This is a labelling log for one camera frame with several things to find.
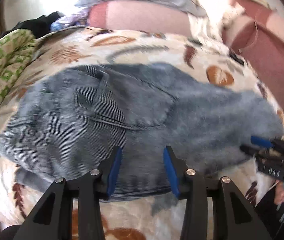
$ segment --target denim jeans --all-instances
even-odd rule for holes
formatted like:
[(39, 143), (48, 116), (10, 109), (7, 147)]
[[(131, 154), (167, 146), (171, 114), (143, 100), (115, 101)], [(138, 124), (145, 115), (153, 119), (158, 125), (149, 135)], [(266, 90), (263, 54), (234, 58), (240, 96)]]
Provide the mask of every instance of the denim jeans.
[(31, 87), (0, 134), (0, 154), (21, 165), (17, 182), (44, 191), (78, 178), (123, 149), (114, 198), (170, 190), (163, 149), (204, 174), (247, 160), (250, 136), (282, 136), (269, 103), (197, 82), (172, 65), (81, 65)]

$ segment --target metal pivot screw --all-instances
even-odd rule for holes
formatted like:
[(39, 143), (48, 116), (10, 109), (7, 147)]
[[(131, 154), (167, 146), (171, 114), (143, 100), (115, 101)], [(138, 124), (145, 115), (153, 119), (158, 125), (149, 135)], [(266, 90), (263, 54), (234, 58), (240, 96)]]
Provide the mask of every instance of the metal pivot screw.
[(223, 178), (222, 178), (222, 181), (223, 181), (224, 183), (230, 183), (230, 182), (231, 182), (231, 179), (230, 179), (229, 177), (223, 177)]
[(63, 179), (64, 179), (63, 177), (59, 176), (59, 177), (56, 177), (56, 178), (54, 179), (54, 182), (57, 183), (57, 184), (60, 184), (60, 183), (63, 182)]
[(186, 173), (187, 173), (188, 175), (195, 175), (196, 171), (193, 170), (193, 169), (188, 169), (188, 170), (186, 170)]
[(94, 170), (90, 171), (90, 174), (91, 174), (92, 176), (96, 176), (96, 175), (99, 175), (99, 174), (100, 174), (100, 171), (97, 170), (97, 169), (94, 169)]

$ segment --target finger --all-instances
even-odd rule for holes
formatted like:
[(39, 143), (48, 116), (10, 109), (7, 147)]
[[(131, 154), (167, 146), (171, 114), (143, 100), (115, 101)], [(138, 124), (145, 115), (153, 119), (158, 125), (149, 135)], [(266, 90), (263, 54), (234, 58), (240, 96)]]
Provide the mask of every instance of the finger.
[(279, 205), (284, 202), (284, 188), (283, 183), (279, 182), (275, 188), (274, 204)]

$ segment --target green patterned cloth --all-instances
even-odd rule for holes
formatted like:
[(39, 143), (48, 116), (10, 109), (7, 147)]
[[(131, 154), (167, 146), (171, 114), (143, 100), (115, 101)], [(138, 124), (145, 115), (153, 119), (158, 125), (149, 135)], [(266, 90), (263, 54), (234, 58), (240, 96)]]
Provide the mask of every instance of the green patterned cloth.
[(15, 30), (0, 39), (0, 104), (30, 63), (36, 40), (31, 31)]

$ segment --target floral blanket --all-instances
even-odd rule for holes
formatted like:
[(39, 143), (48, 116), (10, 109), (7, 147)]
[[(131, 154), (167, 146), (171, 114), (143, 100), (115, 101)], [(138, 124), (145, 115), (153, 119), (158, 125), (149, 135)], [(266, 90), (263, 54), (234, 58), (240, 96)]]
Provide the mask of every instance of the floral blanket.
[[(36, 44), (32, 62), (21, 73), (0, 106), (0, 131), (17, 110), (29, 86), (65, 68), (80, 64), (174, 65), (199, 82), (209, 82), (234, 91), (253, 90), (265, 98), (280, 116), (284, 113), (271, 92), (243, 58), (240, 64), (229, 57), (222, 43), (198, 36), (188, 39), (176, 34), (112, 31), (74, 26), (50, 33)], [(42, 193), (14, 181), (17, 166), (0, 156), (0, 221), (22, 223)], [(272, 179), (256, 173), (254, 160), (230, 167), (218, 174), (229, 176), (255, 206), (267, 192)], [(185, 212), (185, 201), (171, 193), (129, 202), (101, 203), (102, 222), (107, 239), (178, 239)], [(213, 212), (209, 202), (209, 235), (213, 238)], [(73, 238), (77, 239), (77, 201), (74, 201)]]

